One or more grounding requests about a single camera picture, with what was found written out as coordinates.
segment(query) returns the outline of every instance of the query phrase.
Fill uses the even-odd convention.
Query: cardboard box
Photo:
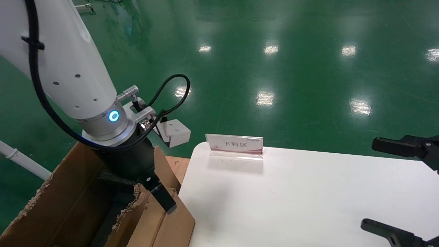
[[[187,247],[195,220],[178,197],[180,183],[159,147],[155,172],[177,202],[167,215],[140,184],[116,219],[106,217],[115,191],[98,179],[106,168],[77,143],[0,236],[0,247]],[[96,241],[104,221],[114,221],[105,243]]]

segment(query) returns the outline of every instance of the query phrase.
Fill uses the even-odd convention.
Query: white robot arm
[[[117,95],[71,0],[2,0],[0,16],[0,55],[32,79],[51,118],[70,136],[93,148],[111,172],[142,183],[172,213],[175,202],[154,172],[154,150],[146,136],[154,131],[169,147],[189,140],[190,130],[179,121],[160,122],[186,99],[189,79],[182,74],[169,77],[142,107],[136,86]],[[185,95],[172,109],[156,114],[151,104],[175,77],[186,79]],[[82,136],[56,115],[45,94],[81,124]],[[122,106],[126,99],[131,102]]]

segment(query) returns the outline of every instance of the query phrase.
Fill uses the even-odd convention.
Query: green epoxy floor
[[[161,145],[168,155],[190,157],[204,134],[218,133],[262,136],[272,147],[388,157],[371,150],[373,138],[439,131],[438,1],[92,4],[96,14],[82,17],[118,92],[136,84],[150,99],[171,74],[191,79],[187,101],[171,116],[191,129],[191,141]],[[0,81],[0,139],[53,170],[73,140],[4,59]],[[170,83],[154,107],[174,105],[182,86]],[[3,230],[42,181],[0,162]]]

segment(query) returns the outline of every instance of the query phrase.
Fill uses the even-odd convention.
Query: white table
[[[370,218],[439,235],[439,176],[420,161],[264,147],[263,165],[194,149],[180,197],[190,247],[389,247]]]

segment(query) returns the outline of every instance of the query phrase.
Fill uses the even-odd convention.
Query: blue led ring
[[[111,122],[116,122],[117,119],[119,119],[119,112],[118,111],[112,111],[110,112],[110,114],[108,115],[108,119]]]

